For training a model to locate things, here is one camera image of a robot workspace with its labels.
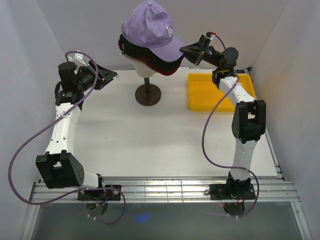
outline cap brim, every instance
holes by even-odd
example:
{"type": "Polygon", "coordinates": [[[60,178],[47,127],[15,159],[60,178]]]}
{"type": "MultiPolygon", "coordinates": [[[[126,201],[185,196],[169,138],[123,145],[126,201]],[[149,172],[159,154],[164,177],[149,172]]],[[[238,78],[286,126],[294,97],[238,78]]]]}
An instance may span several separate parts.
{"type": "Polygon", "coordinates": [[[159,47],[151,47],[149,49],[161,60],[171,63],[181,58],[183,53],[180,51],[180,48],[184,46],[186,46],[186,44],[174,35],[173,39],[168,44],[159,47]]]}

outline white embroidered logo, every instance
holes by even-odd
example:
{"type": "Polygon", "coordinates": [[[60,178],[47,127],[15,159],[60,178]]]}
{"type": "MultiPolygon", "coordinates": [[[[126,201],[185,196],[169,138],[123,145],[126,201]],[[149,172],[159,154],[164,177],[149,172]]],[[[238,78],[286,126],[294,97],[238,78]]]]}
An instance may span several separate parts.
{"type": "Polygon", "coordinates": [[[171,27],[168,27],[168,26],[167,26],[165,29],[168,31],[168,36],[169,36],[169,37],[171,37],[171,36],[174,34],[174,31],[172,30],[171,27]]]}

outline hat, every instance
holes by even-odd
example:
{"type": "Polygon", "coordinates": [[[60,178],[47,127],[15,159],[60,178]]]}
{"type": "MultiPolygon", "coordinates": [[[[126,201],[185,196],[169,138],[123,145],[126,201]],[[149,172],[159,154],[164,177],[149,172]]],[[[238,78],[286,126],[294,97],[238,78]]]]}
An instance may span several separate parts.
{"type": "Polygon", "coordinates": [[[126,40],[150,49],[165,62],[174,62],[183,55],[180,48],[185,44],[174,34],[171,17],[154,0],[140,3],[121,28],[126,40]]]}

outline gray wall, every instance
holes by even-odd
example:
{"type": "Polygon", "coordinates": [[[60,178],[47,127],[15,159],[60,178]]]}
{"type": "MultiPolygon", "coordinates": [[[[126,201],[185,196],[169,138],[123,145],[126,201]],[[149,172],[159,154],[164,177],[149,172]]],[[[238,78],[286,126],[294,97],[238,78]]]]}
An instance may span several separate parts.
{"type": "MultiPolygon", "coordinates": [[[[28,205],[9,187],[9,161],[54,119],[53,91],[64,55],[35,0],[0,1],[0,53],[0,239],[17,240],[28,205]]],[[[46,149],[50,134],[31,142],[13,165],[14,183],[27,199],[39,179],[36,156],[46,149]]]]}
{"type": "MultiPolygon", "coordinates": [[[[102,66],[132,68],[121,55],[121,25],[143,0],[37,0],[63,51],[82,50],[102,66]]],[[[239,50],[238,67],[253,66],[288,0],[157,0],[173,20],[173,30],[192,44],[214,31],[239,50]]],[[[222,50],[216,39],[213,45],[222,50]]],[[[192,66],[185,61],[182,65],[192,66]]],[[[213,68],[202,63],[202,68],[213,68]]]]}
{"type": "Polygon", "coordinates": [[[313,239],[320,239],[320,2],[290,0],[253,67],[284,176],[294,180],[313,239]]]}

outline yellow tray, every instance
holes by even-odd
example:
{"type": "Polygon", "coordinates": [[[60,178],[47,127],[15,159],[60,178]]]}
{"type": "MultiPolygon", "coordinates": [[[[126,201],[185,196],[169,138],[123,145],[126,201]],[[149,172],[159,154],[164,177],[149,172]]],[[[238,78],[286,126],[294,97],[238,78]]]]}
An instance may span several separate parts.
{"type": "MultiPolygon", "coordinates": [[[[252,97],[257,98],[251,77],[247,74],[239,74],[239,76],[239,83],[242,87],[252,97]]],[[[212,111],[217,102],[224,96],[224,93],[213,84],[211,73],[190,73],[188,75],[188,94],[190,110],[198,112],[212,111]]],[[[234,112],[235,107],[226,98],[221,102],[216,111],[234,112]]]]}

